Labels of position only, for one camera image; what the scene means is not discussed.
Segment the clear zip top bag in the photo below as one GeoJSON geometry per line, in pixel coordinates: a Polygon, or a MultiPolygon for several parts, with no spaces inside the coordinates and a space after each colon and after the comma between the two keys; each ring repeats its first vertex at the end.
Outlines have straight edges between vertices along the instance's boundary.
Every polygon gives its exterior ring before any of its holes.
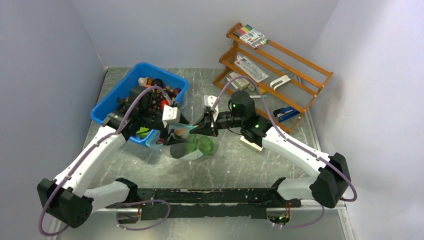
{"type": "Polygon", "coordinates": [[[190,133],[193,128],[189,125],[172,124],[168,126],[169,135],[176,134],[183,142],[164,145],[161,132],[155,130],[145,144],[172,159],[194,161],[214,156],[219,151],[218,141],[211,136],[190,133]]]}

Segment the green napa cabbage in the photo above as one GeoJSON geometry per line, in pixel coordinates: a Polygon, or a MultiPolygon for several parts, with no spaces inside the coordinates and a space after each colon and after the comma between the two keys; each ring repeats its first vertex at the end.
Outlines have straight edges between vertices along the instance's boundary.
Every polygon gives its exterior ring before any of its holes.
{"type": "Polygon", "coordinates": [[[189,135],[185,148],[187,154],[199,150],[204,156],[213,155],[217,150],[214,141],[209,136],[199,134],[189,135]]]}

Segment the dark plum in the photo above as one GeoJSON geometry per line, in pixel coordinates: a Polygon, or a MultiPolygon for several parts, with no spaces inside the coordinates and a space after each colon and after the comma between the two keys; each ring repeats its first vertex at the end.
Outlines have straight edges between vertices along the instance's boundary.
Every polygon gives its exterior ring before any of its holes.
{"type": "Polygon", "coordinates": [[[180,159],[187,154],[187,148],[184,143],[171,145],[169,154],[174,159],[180,159]]]}

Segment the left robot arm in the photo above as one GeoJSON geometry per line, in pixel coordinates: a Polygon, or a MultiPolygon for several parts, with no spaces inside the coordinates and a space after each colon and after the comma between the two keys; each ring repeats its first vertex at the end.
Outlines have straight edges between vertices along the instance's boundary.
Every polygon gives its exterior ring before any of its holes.
{"type": "Polygon", "coordinates": [[[67,228],[81,226],[99,209],[122,204],[126,208],[141,205],[138,186],[125,178],[90,189],[89,184],[106,158],[135,136],[140,128],[158,130],[165,144],[181,140],[171,125],[188,124],[177,102],[164,94],[166,105],[162,111],[150,110],[151,96],[157,86],[133,87],[122,106],[110,112],[89,145],[54,179],[42,179],[37,185],[42,211],[38,218],[38,231],[49,236],[43,228],[45,215],[63,222],[67,228]]]}

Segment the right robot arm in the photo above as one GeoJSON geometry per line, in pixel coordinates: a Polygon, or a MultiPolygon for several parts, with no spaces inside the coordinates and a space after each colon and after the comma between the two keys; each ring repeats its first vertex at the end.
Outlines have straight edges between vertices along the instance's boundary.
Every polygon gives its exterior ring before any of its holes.
{"type": "Polygon", "coordinates": [[[279,126],[257,114],[255,101],[245,91],[234,92],[228,111],[213,110],[218,98],[206,95],[202,117],[191,134],[216,137],[219,130],[239,128],[242,139],[254,147],[265,148],[301,167],[307,178],[285,179],[270,193],[270,202],[282,207],[288,200],[315,200],[326,208],[334,208],[351,184],[346,158],[316,150],[284,132],[279,126]]]}

